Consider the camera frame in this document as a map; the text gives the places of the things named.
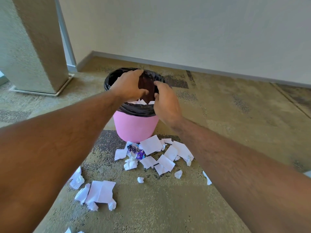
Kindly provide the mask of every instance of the hand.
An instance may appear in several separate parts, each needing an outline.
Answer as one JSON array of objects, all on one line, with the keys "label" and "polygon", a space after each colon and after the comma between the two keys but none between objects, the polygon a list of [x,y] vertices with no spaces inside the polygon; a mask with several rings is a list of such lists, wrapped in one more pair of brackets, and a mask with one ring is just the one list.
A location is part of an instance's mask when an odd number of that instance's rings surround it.
[{"label": "hand", "polygon": [[143,72],[144,70],[135,70],[123,73],[109,90],[115,93],[116,96],[119,96],[124,102],[136,101],[143,95],[148,95],[148,90],[138,89],[139,76]]},{"label": "hand", "polygon": [[178,98],[166,83],[154,81],[154,84],[159,90],[159,94],[155,93],[155,104],[153,106],[155,114],[166,125],[173,126],[183,117]]}]

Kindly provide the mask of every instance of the forearm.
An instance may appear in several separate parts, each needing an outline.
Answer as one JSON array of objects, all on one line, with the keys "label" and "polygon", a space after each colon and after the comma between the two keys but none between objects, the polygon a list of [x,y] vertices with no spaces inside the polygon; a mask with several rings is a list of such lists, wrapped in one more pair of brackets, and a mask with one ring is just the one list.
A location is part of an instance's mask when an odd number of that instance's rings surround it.
[{"label": "forearm", "polygon": [[252,232],[310,231],[309,178],[185,118],[171,128]]},{"label": "forearm", "polygon": [[2,225],[33,231],[122,103],[108,91],[0,129]]}]

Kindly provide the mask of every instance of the textured column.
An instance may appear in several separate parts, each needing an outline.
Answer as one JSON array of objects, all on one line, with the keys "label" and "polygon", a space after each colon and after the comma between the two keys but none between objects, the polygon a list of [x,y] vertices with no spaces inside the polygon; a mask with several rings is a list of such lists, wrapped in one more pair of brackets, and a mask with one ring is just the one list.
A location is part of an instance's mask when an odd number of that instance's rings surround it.
[{"label": "textured column", "polygon": [[0,70],[18,90],[55,94],[67,81],[55,0],[0,0]]}]

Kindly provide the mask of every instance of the left hand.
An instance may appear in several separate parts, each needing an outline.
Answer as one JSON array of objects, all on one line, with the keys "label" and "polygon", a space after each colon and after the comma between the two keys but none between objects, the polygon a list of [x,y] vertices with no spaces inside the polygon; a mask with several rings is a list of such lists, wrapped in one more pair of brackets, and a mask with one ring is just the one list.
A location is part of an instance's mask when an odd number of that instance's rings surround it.
[{"label": "left hand", "polygon": [[109,89],[116,96],[122,98],[124,102],[136,101],[143,95],[148,95],[149,91],[146,89],[138,89],[139,76],[144,70],[128,71],[123,73],[121,77],[112,84]]}]

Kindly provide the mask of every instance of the pink trash can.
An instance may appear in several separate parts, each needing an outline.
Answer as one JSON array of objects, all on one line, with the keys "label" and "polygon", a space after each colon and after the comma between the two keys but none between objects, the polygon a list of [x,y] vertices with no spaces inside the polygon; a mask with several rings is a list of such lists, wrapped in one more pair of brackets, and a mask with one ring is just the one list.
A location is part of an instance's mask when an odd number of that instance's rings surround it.
[{"label": "pink trash can", "polygon": [[114,114],[117,134],[123,141],[140,143],[151,137],[159,121],[157,115],[137,117],[116,111]]}]

